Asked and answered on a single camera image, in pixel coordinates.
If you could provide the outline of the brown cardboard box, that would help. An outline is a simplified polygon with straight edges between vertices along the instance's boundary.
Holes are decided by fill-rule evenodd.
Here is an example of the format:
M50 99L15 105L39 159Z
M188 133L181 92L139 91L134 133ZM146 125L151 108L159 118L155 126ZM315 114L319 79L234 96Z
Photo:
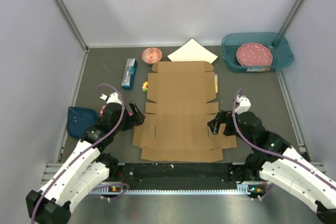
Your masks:
M216 162L236 148L234 136L214 135L208 122L219 106L215 73L206 61L160 61L148 74L145 120L134 130L141 158L153 162Z

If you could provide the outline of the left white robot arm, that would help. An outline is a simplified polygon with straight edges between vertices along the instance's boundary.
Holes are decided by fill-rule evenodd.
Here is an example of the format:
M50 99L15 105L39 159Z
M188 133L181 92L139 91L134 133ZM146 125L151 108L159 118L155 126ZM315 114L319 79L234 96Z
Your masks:
M109 102L96 124L88 127L73 153L58 172L39 190L26 196L32 223L68 223L80 202L104 180L119 174L118 161L104 152L114 136L144 123L135 103L129 113L122 101Z

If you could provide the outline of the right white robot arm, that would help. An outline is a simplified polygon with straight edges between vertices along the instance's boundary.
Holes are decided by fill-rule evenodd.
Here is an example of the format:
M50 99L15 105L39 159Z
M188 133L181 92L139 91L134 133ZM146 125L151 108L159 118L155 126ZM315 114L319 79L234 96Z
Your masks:
M222 124L225 136L237 136L253 150L245 161L248 178L271 182L306 204L322 223L335 223L335 180L305 160L280 135L266 130L252 112L220 110L207 125L217 135Z

